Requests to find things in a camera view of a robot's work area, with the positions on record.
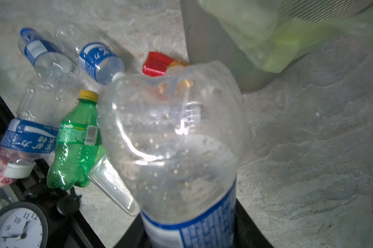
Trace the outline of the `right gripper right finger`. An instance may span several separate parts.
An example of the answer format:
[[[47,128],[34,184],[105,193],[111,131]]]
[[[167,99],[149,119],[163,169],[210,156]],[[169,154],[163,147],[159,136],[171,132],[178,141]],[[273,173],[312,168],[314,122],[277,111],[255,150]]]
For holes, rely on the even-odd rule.
[[[274,248],[261,233],[239,200],[236,200],[235,248]]]

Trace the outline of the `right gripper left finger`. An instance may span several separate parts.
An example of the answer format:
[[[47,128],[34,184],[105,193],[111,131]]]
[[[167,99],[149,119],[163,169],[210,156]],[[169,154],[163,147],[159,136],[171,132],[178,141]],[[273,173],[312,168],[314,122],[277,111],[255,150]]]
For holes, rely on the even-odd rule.
[[[134,219],[122,238],[113,248],[144,248],[145,228],[141,213]]]

